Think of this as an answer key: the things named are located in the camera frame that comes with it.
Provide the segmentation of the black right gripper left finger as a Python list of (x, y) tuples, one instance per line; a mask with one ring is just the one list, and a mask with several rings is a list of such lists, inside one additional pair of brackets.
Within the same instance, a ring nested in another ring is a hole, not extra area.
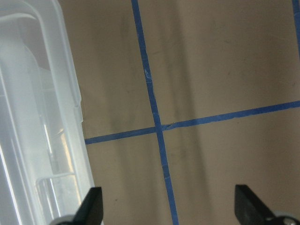
[(103, 195), (101, 187), (92, 187), (74, 215), (52, 221), (53, 225), (102, 225)]

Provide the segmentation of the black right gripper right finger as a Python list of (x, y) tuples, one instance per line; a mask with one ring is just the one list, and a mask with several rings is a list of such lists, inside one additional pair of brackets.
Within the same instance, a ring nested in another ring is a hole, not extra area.
[(234, 190), (234, 214), (241, 225), (298, 225), (289, 215), (277, 216), (247, 185), (238, 184)]

